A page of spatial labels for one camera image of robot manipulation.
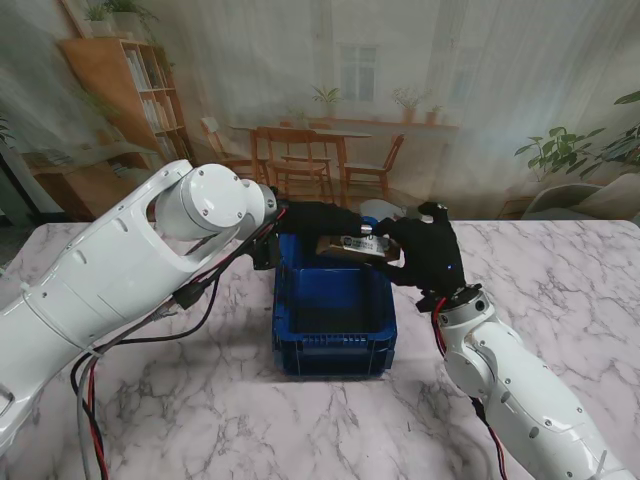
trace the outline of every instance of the blue storage bin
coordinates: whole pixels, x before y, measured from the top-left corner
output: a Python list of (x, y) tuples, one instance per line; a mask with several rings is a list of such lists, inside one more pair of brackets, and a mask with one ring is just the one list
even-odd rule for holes
[(295, 376), (380, 376), (397, 338), (387, 278), (365, 265), (319, 257), (315, 239), (280, 235), (273, 352)]

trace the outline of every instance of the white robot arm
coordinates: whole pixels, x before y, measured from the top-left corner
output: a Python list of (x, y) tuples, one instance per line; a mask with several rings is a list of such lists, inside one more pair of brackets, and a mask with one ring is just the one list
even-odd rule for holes
[[(157, 230), (193, 241), (174, 252)], [(69, 243), (53, 266), (0, 313), (0, 455), (58, 371), (113, 330), (149, 313), (234, 238), (276, 213), (273, 192), (221, 165), (180, 160), (153, 175)]]
[(578, 398), (502, 323), (481, 291), (442, 311), (445, 367), (479, 398), (487, 423), (538, 480), (633, 480)]

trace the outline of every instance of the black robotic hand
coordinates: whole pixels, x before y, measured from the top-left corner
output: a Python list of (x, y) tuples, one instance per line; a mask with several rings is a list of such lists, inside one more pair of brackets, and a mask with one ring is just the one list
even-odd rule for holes
[(362, 217), (333, 203), (288, 202), (283, 206), (287, 212), (279, 223), (282, 233), (362, 236)]
[(404, 250), (402, 268), (388, 264), (376, 267), (396, 285), (416, 286), (427, 299), (451, 299), (465, 288), (462, 258), (456, 234), (451, 227), (447, 209), (437, 203), (422, 204), (418, 211), (433, 217), (433, 223), (418, 219), (385, 218), (373, 228), (374, 235), (388, 234)]

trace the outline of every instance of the small box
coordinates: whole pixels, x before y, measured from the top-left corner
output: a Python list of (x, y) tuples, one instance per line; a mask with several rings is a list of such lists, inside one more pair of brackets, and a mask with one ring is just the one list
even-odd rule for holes
[(386, 237), (320, 237), (316, 254), (355, 262), (392, 262), (400, 258), (400, 246)]

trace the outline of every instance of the marble table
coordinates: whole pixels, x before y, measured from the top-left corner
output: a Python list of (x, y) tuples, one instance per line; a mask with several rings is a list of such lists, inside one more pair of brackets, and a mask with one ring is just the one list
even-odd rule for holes
[[(0, 279), (0, 307), (83, 225), (36, 230)], [(456, 222), (467, 280), (580, 397), (640, 476), (640, 229), (627, 222)], [(300, 382), (274, 368), (272, 272), (241, 258), (206, 328), (179, 342), (117, 347), (97, 368), (113, 479), (499, 478), (493, 444), (447, 378), (413, 289), (394, 288), (398, 344), (382, 378)], [(142, 335), (193, 325), (186, 315)], [(64, 369), (0, 462), (10, 480), (81, 479)], [(529, 478), (507, 455), (511, 480)]]

